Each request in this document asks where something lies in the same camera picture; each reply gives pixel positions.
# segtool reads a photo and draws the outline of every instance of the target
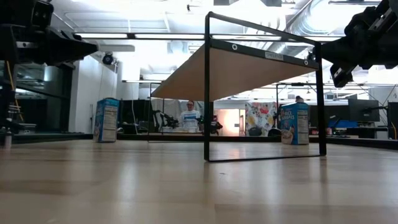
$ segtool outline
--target security camera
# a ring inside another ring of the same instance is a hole
[[[105,65],[112,65],[115,63],[115,59],[113,57],[113,53],[112,52],[106,52],[105,56],[102,58],[102,62]]]

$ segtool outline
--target wooden floor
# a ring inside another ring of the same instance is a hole
[[[213,145],[216,156],[278,146]],[[202,157],[201,143],[14,145],[0,152],[0,223],[398,223],[397,152],[329,145],[327,157]]]
[[[319,155],[318,144],[293,146],[281,143],[210,143],[210,160],[315,155]]]

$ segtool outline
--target blue cereal box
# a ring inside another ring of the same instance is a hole
[[[281,132],[284,144],[308,144],[308,105],[306,103],[291,103],[282,106]]]
[[[97,102],[94,126],[96,142],[115,142],[118,128],[119,101],[107,98]]]

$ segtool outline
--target colorful poster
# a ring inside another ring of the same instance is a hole
[[[246,136],[268,136],[277,112],[276,102],[246,103]]]

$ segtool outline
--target ceiling light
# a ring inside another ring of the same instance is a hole
[[[292,47],[313,47],[313,45],[311,44],[307,44],[307,43],[302,43],[302,42],[286,42],[285,43],[286,46],[292,46]]]
[[[159,80],[123,80],[123,82],[126,83],[162,83],[162,81]]]
[[[127,34],[86,34],[76,33],[84,39],[127,39]]]
[[[198,50],[201,46],[188,46],[189,51]]]
[[[331,42],[331,41],[338,40],[342,37],[327,37],[327,36],[325,36],[325,37],[305,37],[305,38],[314,40],[314,41],[318,41],[318,42]]]
[[[136,34],[136,39],[182,39],[182,40],[203,40],[202,34]]]
[[[274,35],[213,35],[212,38],[218,40],[280,40],[280,37]]]
[[[329,4],[377,6],[380,4],[380,1],[329,1]]]

